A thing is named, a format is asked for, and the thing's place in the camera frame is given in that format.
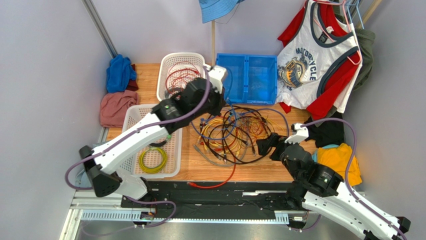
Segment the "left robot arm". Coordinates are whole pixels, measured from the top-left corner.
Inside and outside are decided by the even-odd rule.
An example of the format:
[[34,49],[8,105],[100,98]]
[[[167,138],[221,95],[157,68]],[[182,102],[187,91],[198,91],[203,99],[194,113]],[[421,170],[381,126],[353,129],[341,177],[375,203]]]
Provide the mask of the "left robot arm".
[[225,77],[195,78],[185,89],[155,105],[138,123],[113,140],[79,150],[84,170],[98,198],[118,193],[139,200],[148,189],[140,177],[120,170],[129,157],[203,114],[218,116],[225,105]]

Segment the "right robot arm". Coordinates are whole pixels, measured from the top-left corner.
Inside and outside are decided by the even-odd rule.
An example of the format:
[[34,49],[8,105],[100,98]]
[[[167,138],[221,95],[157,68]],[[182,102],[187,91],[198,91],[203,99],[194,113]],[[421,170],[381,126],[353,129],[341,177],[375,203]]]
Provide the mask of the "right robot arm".
[[392,216],[367,201],[346,185],[340,174],[315,162],[300,142],[308,138],[306,131],[281,136],[273,132],[256,141],[258,153],[281,162],[293,178],[284,202],[293,209],[314,211],[350,230],[363,240],[404,240],[411,221]]

